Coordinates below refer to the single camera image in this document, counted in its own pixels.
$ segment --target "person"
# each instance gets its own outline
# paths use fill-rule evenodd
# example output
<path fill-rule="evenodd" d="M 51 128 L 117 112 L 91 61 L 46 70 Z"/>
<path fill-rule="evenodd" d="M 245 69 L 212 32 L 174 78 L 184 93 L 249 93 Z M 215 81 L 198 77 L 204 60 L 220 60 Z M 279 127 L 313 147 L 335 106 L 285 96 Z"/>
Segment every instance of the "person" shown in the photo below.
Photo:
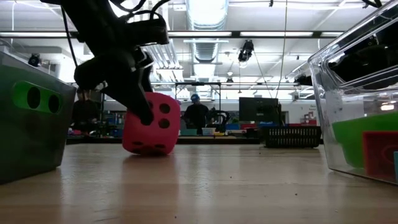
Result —
<path fill-rule="evenodd" d="M 94 124 L 100 117 L 97 105 L 90 100 L 87 91 L 77 89 L 78 101 L 73 104 L 72 122 L 73 128 L 80 130 L 82 135 L 89 136 L 94 130 Z"/>
<path fill-rule="evenodd" d="M 187 128 L 196 128 L 197 134 L 203 134 L 202 128 L 206 126 L 206 116 L 209 112 L 207 106 L 200 103 L 200 97 L 197 94 L 191 96 L 192 105 L 184 113 L 184 120 Z"/>

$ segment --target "black plastic crate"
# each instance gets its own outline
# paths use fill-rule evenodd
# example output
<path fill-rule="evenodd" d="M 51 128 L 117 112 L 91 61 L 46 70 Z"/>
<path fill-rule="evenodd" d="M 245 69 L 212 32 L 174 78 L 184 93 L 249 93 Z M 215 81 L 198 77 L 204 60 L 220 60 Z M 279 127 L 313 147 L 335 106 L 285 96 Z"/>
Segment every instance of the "black plastic crate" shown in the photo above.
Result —
<path fill-rule="evenodd" d="M 259 135 L 266 147 L 318 147 L 321 133 L 318 126 L 262 127 Z"/>

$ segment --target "clear plastic bin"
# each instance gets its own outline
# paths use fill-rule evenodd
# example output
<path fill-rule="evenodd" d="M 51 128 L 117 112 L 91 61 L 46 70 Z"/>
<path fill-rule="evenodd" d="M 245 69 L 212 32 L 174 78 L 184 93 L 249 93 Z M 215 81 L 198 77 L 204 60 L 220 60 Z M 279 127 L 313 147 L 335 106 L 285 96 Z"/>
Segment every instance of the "clear plastic bin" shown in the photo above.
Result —
<path fill-rule="evenodd" d="M 365 158 L 385 167 L 398 138 L 385 145 L 379 134 L 372 150 L 364 144 L 369 133 L 398 131 L 397 21 L 398 1 L 390 1 L 308 60 L 329 168 L 394 184 L 394 166 L 372 175 Z"/>

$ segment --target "black monitor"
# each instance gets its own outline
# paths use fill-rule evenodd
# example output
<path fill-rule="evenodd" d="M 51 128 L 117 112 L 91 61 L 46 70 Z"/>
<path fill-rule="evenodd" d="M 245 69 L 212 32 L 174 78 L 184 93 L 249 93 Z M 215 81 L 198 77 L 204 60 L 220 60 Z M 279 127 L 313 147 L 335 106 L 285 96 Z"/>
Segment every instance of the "black monitor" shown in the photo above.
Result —
<path fill-rule="evenodd" d="M 239 97 L 239 120 L 280 123 L 280 104 L 275 98 Z"/>

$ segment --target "wooden tabletop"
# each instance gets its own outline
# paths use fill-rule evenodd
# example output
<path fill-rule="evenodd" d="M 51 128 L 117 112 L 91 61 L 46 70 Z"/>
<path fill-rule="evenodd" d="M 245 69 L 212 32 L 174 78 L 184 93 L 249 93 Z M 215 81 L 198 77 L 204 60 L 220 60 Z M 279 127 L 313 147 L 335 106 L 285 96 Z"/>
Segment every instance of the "wooden tabletop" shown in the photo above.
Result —
<path fill-rule="evenodd" d="M 0 185 L 0 223 L 397 223 L 398 188 L 340 175 L 322 150 L 67 146 L 56 171 Z"/>

